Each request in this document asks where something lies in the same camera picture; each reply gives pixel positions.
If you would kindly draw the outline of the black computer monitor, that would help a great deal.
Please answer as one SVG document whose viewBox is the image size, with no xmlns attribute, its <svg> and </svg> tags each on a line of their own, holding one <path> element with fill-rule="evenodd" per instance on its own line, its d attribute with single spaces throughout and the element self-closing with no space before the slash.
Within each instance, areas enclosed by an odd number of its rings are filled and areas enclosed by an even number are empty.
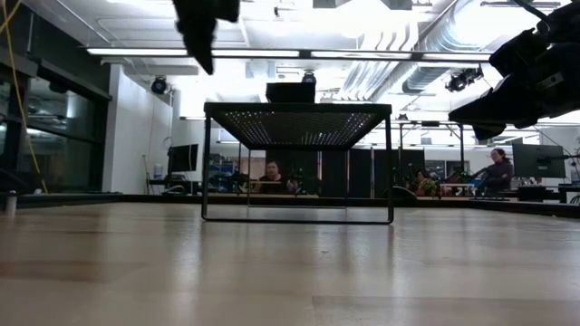
<svg viewBox="0 0 580 326">
<path fill-rule="evenodd" d="M 512 155 L 516 177 L 566 177 L 562 147 L 514 144 Z"/>
<path fill-rule="evenodd" d="M 170 147 L 168 173 L 193 172 L 197 170 L 198 144 Z"/>
</svg>

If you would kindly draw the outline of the person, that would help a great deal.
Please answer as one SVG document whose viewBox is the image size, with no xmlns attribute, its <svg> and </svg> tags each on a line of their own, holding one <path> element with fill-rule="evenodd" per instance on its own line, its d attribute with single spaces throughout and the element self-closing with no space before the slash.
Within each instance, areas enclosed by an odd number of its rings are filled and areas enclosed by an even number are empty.
<svg viewBox="0 0 580 326">
<path fill-rule="evenodd" d="M 266 173 L 256 183 L 256 192 L 259 194 L 295 194 L 297 190 L 298 182 L 284 177 L 276 161 L 266 164 Z"/>
<path fill-rule="evenodd" d="M 493 163 L 477 172 L 482 175 L 479 189 L 486 197 L 495 196 L 511 188 L 514 167 L 504 149 L 492 149 L 490 157 Z"/>
<path fill-rule="evenodd" d="M 413 193 L 418 196 L 422 197 L 425 195 L 425 181 L 427 178 L 423 175 L 421 170 L 417 170 L 414 175 L 414 179 L 411 183 L 411 190 Z"/>
</svg>

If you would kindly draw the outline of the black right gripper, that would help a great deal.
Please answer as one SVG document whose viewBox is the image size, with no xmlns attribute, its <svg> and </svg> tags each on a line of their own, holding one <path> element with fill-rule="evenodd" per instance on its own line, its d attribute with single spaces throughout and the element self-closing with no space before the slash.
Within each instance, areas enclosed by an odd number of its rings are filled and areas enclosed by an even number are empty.
<svg viewBox="0 0 580 326">
<path fill-rule="evenodd" d="M 476 139 L 487 140 L 505 124 L 528 127 L 574 110 L 580 110 L 580 43 L 556 43 L 524 71 L 451 111 L 449 120 L 473 125 Z"/>
</svg>

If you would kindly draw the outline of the black perforated metal rack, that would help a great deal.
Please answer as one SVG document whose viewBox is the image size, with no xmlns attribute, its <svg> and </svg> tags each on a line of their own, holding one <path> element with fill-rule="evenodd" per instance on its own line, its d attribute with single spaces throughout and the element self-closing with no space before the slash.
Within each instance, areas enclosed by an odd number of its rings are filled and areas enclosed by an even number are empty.
<svg viewBox="0 0 580 326">
<path fill-rule="evenodd" d="M 394 222 L 392 178 L 392 106 L 389 104 L 208 102 L 204 105 L 202 199 L 205 222 L 240 223 L 240 218 L 211 218 L 209 206 L 209 154 L 211 126 L 216 122 L 250 152 L 254 150 L 341 151 L 347 153 L 380 124 L 384 125 L 387 215 Z"/>
</svg>

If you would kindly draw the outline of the black aluminium table frame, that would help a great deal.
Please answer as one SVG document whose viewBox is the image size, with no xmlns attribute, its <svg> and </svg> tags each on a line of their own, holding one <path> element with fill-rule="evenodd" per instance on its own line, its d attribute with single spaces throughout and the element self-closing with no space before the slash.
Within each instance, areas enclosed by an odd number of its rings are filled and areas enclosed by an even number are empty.
<svg viewBox="0 0 580 326">
<path fill-rule="evenodd" d="M 215 194 L 208 199 L 211 205 L 246 205 L 251 206 L 305 206 L 305 207 L 386 207 L 385 198 L 326 198 L 326 197 L 243 197 L 235 194 Z M 147 203 L 147 204 L 190 204 L 200 205 L 201 197 L 188 196 L 148 196 L 123 194 L 55 194 L 55 195 L 20 195 L 16 206 L 20 209 L 82 206 L 109 203 Z M 570 204 L 475 200 L 465 197 L 445 199 L 396 199 L 396 207 L 405 208 L 453 208 L 479 209 L 515 214 L 537 216 L 555 216 L 580 219 L 580 206 Z"/>
</svg>

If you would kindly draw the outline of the long linear ceiling light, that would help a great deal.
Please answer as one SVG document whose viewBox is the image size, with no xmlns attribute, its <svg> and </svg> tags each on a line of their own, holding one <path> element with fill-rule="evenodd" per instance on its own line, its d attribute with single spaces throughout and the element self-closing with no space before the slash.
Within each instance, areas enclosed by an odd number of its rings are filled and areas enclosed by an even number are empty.
<svg viewBox="0 0 580 326">
<path fill-rule="evenodd" d="M 189 55 L 179 48 L 87 48 L 87 52 L 101 57 L 185 58 Z M 487 62 L 486 52 L 418 52 L 418 51 L 363 51 L 311 49 L 250 49 L 220 48 L 212 51 L 215 59 L 296 59 L 386 62 Z"/>
</svg>

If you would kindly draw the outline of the black metal gantry frame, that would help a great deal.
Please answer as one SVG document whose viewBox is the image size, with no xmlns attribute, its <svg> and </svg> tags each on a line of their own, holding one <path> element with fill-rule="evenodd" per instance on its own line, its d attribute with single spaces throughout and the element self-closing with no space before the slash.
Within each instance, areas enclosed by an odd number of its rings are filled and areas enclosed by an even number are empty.
<svg viewBox="0 0 580 326">
<path fill-rule="evenodd" d="M 399 166 L 403 166 L 403 153 L 421 150 L 423 156 L 433 151 L 448 154 L 443 160 L 459 159 L 459 169 L 465 166 L 465 130 L 457 122 L 436 120 L 395 120 L 391 128 L 398 132 Z"/>
</svg>

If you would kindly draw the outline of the black partition screen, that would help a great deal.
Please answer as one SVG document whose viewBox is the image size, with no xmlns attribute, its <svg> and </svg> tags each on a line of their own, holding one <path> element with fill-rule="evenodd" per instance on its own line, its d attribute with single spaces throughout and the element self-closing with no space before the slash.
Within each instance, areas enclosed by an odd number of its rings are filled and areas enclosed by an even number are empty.
<svg viewBox="0 0 580 326">
<path fill-rule="evenodd" d="M 276 161 L 284 177 L 298 182 L 298 195 L 334 198 L 384 198 L 388 166 L 397 187 L 405 187 L 411 173 L 424 167 L 423 153 L 417 150 L 405 151 L 400 167 L 396 149 L 390 155 L 383 149 L 268 150 L 266 161 Z"/>
</svg>

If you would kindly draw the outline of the silver ventilation duct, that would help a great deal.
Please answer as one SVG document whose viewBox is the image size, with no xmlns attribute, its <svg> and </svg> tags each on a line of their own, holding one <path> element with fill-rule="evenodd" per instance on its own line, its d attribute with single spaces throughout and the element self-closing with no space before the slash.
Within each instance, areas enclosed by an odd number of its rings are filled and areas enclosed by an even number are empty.
<svg viewBox="0 0 580 326">
<path fill-rule="evenodd" d="M 485 36 L 470 36 L 475 32 L 478 11 L 484 0 L 453 0 L 441 18 L 413 47 L 419 52 L 478 52 L 489 41 Z M 392 89 L 404 93 L 421 93 L 444 74 L 449 67 L 421 66 L 420 62 L 399 62 L 370 94 L 372 100 Z"/>
</svg>

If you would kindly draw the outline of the small black cup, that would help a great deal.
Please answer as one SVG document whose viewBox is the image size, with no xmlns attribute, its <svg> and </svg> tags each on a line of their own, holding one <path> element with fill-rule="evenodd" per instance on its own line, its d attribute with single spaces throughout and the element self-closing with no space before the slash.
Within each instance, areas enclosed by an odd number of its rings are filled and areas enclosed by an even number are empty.
<svg viewBox="0 0 580 326">
<path fill-rule="evenodd" d="M 315 93 L 315 85 L 309 82 L 271 82 L 266 85 L 266 94 L 306 94 Z"/>
</svg>

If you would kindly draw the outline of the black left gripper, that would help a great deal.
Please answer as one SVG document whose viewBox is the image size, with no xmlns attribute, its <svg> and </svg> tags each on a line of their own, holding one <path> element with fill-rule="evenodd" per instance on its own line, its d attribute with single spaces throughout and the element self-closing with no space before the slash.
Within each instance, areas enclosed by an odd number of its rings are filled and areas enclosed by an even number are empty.
<svg viewBox="0 0 580 326">
<path fill-rule="evenodd" d="M 240 0 L 171 1 L 179 19 L 201 17 L 236 22 L 240 12 Z M 212 43 L 216 25 L 216 20 L 207 20 L 201 30 L 197 30 L 184 21 L 176 22 L 187 55 L 194 58 L 206 73 L 214 72 Z"/>
</svg>

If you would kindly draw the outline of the black track light cluster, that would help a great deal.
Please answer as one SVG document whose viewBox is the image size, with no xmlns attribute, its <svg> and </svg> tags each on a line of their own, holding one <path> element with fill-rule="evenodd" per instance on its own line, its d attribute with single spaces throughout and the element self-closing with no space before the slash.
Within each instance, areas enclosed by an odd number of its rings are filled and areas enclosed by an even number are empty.
<svg viewBox="0 0 580 326">
<path fill-rule="evenodd" d="M 449 81 L 445 84 L 445 88 L 449 92 L 463 91 L 476 80 L 483 77 L 484 73 L 481 66 L 477 68 L 466 68 L 459 72 L 452 73 Z"/>
</svg>

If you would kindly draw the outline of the small potted plant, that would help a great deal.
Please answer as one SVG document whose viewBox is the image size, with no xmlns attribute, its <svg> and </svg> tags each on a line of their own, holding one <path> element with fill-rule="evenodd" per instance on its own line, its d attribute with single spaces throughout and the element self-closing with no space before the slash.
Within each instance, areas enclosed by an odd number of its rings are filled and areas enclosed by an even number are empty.
<svg viewBox="0 0 580 326">
<path fill-rule="evenodd" d="M 440 185 L 430 178 L 425 178 L 421 181 L 420 189 L 427 197 L 438 197 L 440 195 Z"/>
</svg>

